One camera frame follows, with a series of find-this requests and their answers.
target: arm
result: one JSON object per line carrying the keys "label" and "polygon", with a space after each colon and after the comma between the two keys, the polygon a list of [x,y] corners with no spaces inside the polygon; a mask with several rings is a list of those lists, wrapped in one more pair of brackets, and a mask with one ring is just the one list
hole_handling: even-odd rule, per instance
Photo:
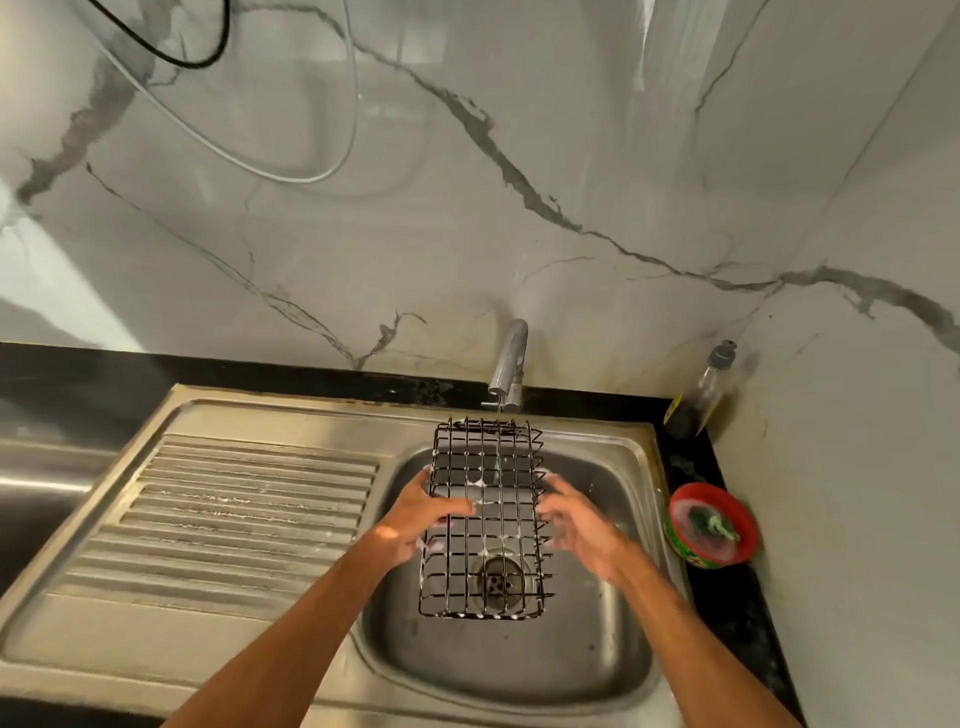
{"label": "arm", "polygon": [[799,728],[797,720],[700,621],[643,549],[604,520],[556,474],[557,492],[537,510],[554,523],[553,546],[573,551],[590,571],[626,597],[660,659],[690,728]]}
{"label": "arm", "polygon": [[220,668],[163,728],[297,728],[330,661],[384,575],[417,551],[418,536],[465,498],[431,498],[424,468],[383,521],[364,534],[287,612]]}

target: bottle cap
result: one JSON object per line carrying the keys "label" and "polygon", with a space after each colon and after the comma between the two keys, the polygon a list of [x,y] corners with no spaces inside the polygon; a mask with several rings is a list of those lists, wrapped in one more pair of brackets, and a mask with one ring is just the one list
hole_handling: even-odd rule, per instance
{"label": "bottle cap", "polygon": [[736,359],[736,342],[727,339],[723,344],[713,347],[707,364],[714,369],[729,369],[734,359]]}

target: faucet spout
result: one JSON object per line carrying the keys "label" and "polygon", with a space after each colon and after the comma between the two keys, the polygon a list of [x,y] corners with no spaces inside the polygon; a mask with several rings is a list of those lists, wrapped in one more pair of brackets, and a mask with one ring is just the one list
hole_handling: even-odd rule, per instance
{"label": "faucet spout", "polygon": [[507,412],[518,412],[520,409],[528,332],[527,322],[523,319],[513,319],[510,322],[488,387],[495,400],[492,405],[499,405]]}

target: stainless steel sink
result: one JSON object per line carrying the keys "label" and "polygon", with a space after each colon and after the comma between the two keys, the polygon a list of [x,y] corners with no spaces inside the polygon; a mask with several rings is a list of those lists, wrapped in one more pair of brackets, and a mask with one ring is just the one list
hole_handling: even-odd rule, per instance
{"label": "stainless steel sink", "polygon": [[[430,454],[420,452],[400,468],[380,513]],[[549,451],[543,465],[576,483],[628,536],[639,538],[631,499],[614,473]],[[652,655],[626,601],[569,554],[553,557],[550,570],[556,595],[538,619],[437,619],[419,613],[420,570],[414,560],[383,581],[361,629],[378,660],[425,686],[489,702],[561,708],[639,690]]]}
{"label": "stainless steel sink", "polygon": [[[175,387],[0,599],[0,694],[163,716],[370,528],[465,413]],[[685,594],[649,425],[529,418]],[[537,619],[421,617],[392,572],[303,725],[679,726],[622,598],[568,554]]]}

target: glass bottle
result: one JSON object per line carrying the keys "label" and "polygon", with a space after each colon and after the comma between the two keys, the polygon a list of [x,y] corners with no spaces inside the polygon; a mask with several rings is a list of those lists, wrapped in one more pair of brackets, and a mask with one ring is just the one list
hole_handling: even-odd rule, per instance
{"label": "glass bottle", "polygon": [[680,440],[692,440],[707,424],[730,386],[730,367],[736,358],[736,342],[727,340],[713,347],[707,370],[670,403],[663,428]]}

